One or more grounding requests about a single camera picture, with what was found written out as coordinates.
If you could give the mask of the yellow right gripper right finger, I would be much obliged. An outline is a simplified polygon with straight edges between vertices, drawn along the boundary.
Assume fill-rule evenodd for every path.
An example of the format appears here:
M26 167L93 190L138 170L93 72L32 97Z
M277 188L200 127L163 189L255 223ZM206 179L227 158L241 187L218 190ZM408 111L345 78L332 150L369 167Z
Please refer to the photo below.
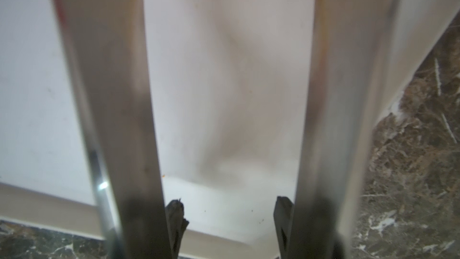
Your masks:
M401 0L315 0L293 199L274 224L283 259L348 259Z

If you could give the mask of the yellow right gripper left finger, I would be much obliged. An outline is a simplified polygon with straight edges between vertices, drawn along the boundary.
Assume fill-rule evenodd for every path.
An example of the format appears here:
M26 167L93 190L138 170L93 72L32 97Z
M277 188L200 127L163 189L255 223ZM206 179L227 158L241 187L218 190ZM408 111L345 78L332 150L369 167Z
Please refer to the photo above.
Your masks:
M111 259L176 259L188 221L166 203L144 0L53 0Z

